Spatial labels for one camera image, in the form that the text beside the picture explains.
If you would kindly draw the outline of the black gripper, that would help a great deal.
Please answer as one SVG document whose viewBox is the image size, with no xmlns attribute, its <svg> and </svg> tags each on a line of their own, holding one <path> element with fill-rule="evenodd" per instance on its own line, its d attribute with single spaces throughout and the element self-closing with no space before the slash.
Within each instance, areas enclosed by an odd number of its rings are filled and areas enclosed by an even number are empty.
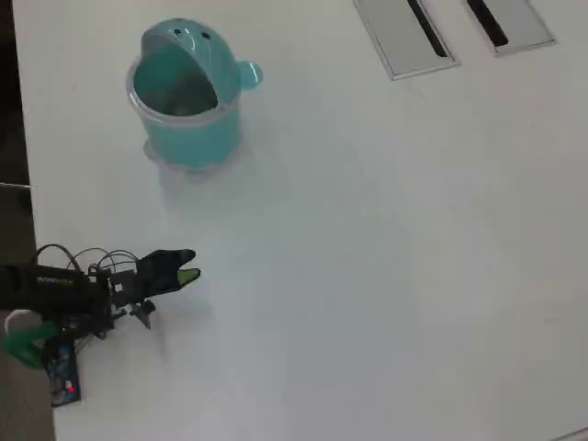
<svg viewBox="0 0 588 441">
<path fill-rule="evenodd" d="M 158 294 L 177 292 L 196 282 L 201 276 L 199 268 L 180 269 L 196 255 L 192 249 L 158 249 L 139 260 L 135 270 L 113 273 L 110 277 L 113 305 L 123 307 L 141 303 Z M 160 277 L 158 289 L 157 277 Z"/>
</svg>

